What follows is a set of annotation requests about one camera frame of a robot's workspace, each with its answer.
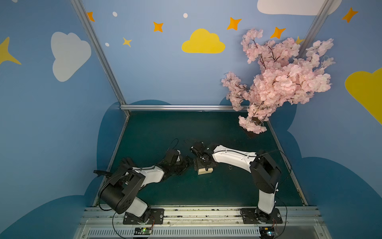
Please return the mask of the white flower gift box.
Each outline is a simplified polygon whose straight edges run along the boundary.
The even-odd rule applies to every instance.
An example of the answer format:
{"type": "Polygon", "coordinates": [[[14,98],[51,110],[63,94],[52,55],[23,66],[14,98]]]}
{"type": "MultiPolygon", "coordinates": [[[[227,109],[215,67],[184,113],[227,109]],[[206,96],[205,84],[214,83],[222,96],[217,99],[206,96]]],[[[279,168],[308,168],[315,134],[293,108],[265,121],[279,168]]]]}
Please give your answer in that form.
{"type": "Polygon", "coordinates": [[[213,172],[213,167],[199,167],[197,169],[198,175],[208,174],[213,172]]]}

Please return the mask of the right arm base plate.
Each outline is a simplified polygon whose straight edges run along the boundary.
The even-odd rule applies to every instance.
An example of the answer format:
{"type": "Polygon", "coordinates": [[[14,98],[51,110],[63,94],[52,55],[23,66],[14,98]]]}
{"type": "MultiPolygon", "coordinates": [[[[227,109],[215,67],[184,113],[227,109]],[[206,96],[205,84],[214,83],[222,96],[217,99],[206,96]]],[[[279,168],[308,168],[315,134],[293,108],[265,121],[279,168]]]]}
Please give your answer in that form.
{"type": "Polygon", "coordinates": [[[280,211],[274,208],[270,214],[258,208],[243,208],[240,210],[244,224],[282,224],[280,211]]]}

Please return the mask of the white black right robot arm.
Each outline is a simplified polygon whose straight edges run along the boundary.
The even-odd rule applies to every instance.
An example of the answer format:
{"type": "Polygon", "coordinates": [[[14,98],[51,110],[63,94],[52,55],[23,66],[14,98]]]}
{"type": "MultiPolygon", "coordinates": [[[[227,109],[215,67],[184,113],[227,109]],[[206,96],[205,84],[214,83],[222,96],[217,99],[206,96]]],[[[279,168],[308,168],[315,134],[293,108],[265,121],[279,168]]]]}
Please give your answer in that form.
{"type": "Polygon", "coordinates": [[[235,166],[251,173],[259,189],[258,213],[270,215],[275,209],[275,197],[281,179],[281,169],[268,153],[245,152],[223,145],[195,142],[190,151],[196,156],[195,170],[199,175],[213,172],[219,163],[235,166]]]}

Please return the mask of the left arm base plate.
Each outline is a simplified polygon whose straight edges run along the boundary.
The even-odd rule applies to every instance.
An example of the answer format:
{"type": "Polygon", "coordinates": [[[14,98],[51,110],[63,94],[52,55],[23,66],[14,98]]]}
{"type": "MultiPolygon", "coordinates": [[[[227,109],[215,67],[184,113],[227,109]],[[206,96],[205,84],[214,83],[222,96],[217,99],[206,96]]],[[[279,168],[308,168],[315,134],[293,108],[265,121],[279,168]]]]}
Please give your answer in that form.
{"type": "Polygon", "coordinates": [[[137,217],[131,213],[125,212],[124,225],[162,225],[165,210],[162,208],[148,208],[142,216],[137,217]]]}

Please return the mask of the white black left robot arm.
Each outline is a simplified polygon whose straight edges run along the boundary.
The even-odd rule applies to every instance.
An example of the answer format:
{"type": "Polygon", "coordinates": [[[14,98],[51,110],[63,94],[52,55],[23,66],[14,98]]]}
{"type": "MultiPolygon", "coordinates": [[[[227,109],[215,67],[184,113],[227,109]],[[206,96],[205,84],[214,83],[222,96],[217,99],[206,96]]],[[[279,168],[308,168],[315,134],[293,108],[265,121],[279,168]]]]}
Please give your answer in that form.
{"type": "Polygon", "coordinates": [[[147,203],[137,197],[139,191],[148,184],[181,175],[191,164],[191,158],[176,149],[169,149],[159,163],[150,167],[137,167],[131,158],[123,159],[114,173],[94,172],[107,177],[98,197],[118,214],[128,213],[146,221],[150,209],[147,203]]]}

